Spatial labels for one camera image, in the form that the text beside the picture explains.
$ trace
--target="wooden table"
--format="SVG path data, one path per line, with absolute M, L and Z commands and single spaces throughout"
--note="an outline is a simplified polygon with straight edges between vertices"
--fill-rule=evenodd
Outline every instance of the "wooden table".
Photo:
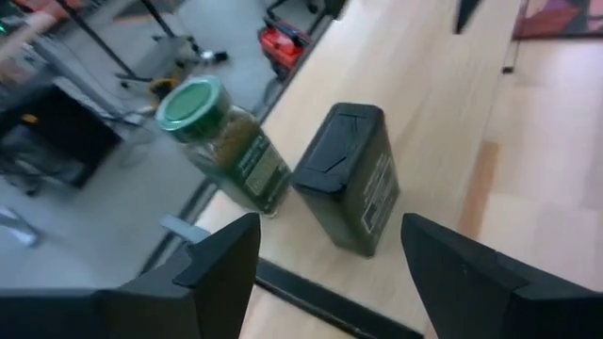
M 457 0 L 351 0 L 264 128 L 294 169 L 331 105 L 381 107 L 400 198 L 368 260 L 337 249 L 291 190 L 278 216 L 262 220 L 261 257 L 425 332 L 428 318 L 399 241 L 402 214 L 457 228 L 519 3 L 484 0 L 459 36 L 452 34 Z M 219 192 L 197 225 L 215 232 L 243 213 Z M 346 337 L 257 290 L 243 337 Z

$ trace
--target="dark green container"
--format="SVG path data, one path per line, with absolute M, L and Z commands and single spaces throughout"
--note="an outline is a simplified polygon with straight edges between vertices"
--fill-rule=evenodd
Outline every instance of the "dark green container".
M 255 117 L 232 105 L 215 76 L 188 80 L 157 109 L 159 127 L 233 201 L 274 215 L 291 172 Z
M 296 167 L 293 186 L 335 245 L 373 256 L 399 195 L 383 112 L 334 105 Z

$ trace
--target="green lid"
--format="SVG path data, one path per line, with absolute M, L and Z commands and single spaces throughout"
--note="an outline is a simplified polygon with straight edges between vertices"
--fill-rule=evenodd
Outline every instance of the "green lid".
M 174 89 L 159 105 L 159 127 L 183 142 L 216 133 L 230 108 L 228 95 L 215 76 L 193 78 Z

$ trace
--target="glass jar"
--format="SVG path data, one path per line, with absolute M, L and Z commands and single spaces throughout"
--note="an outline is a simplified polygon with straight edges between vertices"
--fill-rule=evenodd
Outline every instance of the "glass jar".
M 156 120 L 233 201 L 276 213 L 291 171 L 257 119 L 232 105 L 217 77 L 196 77 L 174 89 L 159 105 Z

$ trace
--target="black lid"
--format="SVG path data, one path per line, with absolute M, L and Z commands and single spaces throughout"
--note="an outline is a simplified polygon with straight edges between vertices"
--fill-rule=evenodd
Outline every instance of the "black lid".
M 381 124 L 383 111 L 375 105 L 335 104 L 295 168 L 293 186 L 309 193 L 343 192 Z

